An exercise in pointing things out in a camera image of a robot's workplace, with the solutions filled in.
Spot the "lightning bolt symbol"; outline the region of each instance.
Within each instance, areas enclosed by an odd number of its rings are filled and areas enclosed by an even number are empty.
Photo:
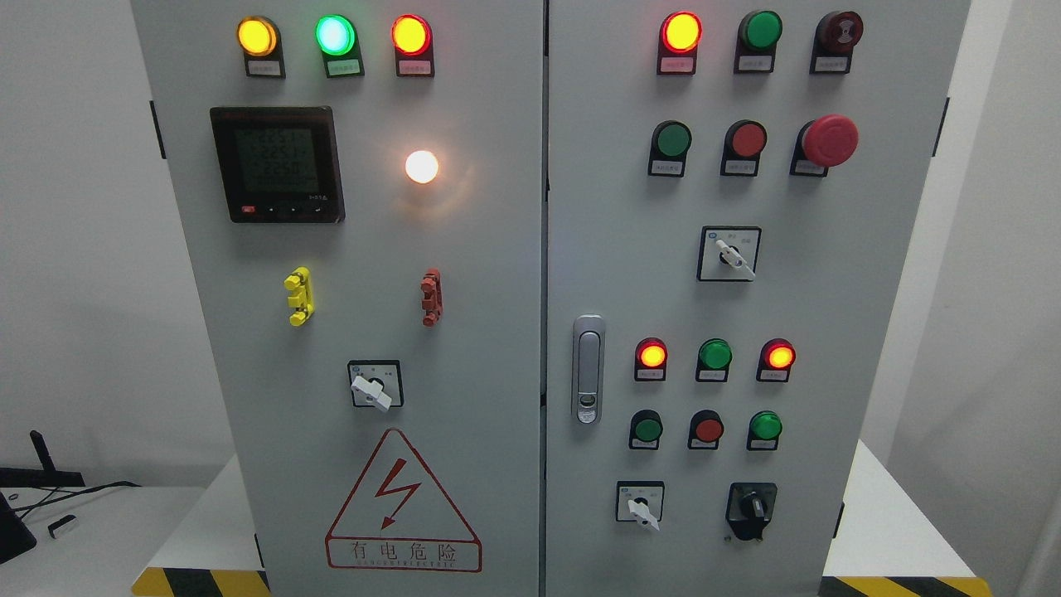
[[[380,486],[380,489],[376,490],[376,497],[383,497],[384,495],[401,493],[403,491],[408,492],[405,494],[405,497],[403,497],[402,501],[398,503],[398,508],[395,508],[395,511],[392,512],[389,516],[383,517],[383,524],[380,526],[380,530],[383,530],[389,527],[390,525],[395,524],[396,521],[394,517],[398,514],[398,511],[401,510],[402,506],[405,506],[405,503],[408,502],[408,498],[413,497],[413,494],[416,493],[416,490],[420,489],[420,484],[413,484],[412,486],[387,489],[387,486],[390,485],[390,481],[395,480],[395,477],[397,477],[398,474],[401,473],[401,470],[404,467],[405,467],[404,458],[399,458],[397,461],[395,461],[395,466],[392,467],[390,472],[387,473],[387,478],[383,479],[383,485]]]

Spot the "electrical control cabinet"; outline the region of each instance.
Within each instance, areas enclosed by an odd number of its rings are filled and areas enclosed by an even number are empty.
[[[273,594],[537,595],[543,5],[133,12]]]
[[[274,595],[816,595],[968,5],[133,0]]]
[[[545,595],[817,595],[967,11],[550,2]],[[669,145],[681,176],[646,174]]]

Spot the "yellow and black hazard tape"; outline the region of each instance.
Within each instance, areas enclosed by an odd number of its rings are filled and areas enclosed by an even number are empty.
[[[269,597],[265,573],[145,568],[133,583],[138,597]]]
[[[265,573],[146,568],[136,583],[137,597],[271,597]],[[979,578],[824,577],[818,597],[991,597]]]
[[[824,577],[818,597],[991,597],[980,578]]]

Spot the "green push button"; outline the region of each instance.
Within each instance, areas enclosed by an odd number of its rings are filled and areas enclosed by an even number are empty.
[[[689,128],[677,122],[667,124],[656,136],[656,146],[667,157],[677,157],[685,153],[692,143],[693,136],[689,133]]]
[[[663,435],[663,426],[659,421],[645,419],[633,427],[633,437],[642,442],[655,442]]]
[[[708,369],[726,369],[732,361],[733,351],[725,340],[708,340],[700,347],[700,363]]]
[[[744,18],[741,40],[752,50],[769,50],[781,39],[781,17],[772,11],[759,11]]]
[[[776,412],[760,412],[751,419],[751,433],[760,440],[776,440],[781,435],[781,418]]]

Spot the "black cable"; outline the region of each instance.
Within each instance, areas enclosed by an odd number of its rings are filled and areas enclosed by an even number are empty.
[[[22,512],[22,515],[19,516],[18,520],[21,521],[21,520],[25,519],[27,516],[29,516],[31,512],[33,512],[35,509],[37,509],[37,507],[39,507],[41,504],[44,504],[45,502],[47,502],[49,497],[55,495],[57,491],[58,490],[52,490],[51,493],[49,493],[48,495],[46,495],[45,497],[42,497],[40,499],[40,502],[34,504],[33,506],[30,506],[25,510],[25,512]]]
[[[50,491],[50,492],[53,492],[53,493],[54,492],[58,492],[58,493],[77,493],[75,491],[65,490],[63,488],[55,488],[53,490],[50,490],[48,488],[33,488],[33,487],[31,487],[30,489],[31,490],[40,490],[40,491]]]
[[[132,481],[117,481],[117,482],[114,482],[114,484],[107,484],[105,486],[99,486],[99,487],[95,487],[95,488],[91,488],[91,489],[82,490],[82,491],[79,491],[79,492],[69,493],[67,495],[64,495],[63,497],[56,497],[55,499],[52,499],[50,502],[39,502],[37,504],[34,504],[33,506],[23,506],[21,508],[13,508],[11,511],[12,512],[25,512],[27,510],[33,510],[34,508],[39,508],[41,506],[50,506],[52,504],[57,504],[57,503],[63,502],[65,499],[70,499],[71,497],[77,497],[79,495],[86,495],[86,494],[89,494],[89,493],[95,493],[98,491],[103,491],[105,489],[110,489],[110,488],[138,488],[138,487],[140,487],[140,486],[138,486],[138,485],[132,482]]]

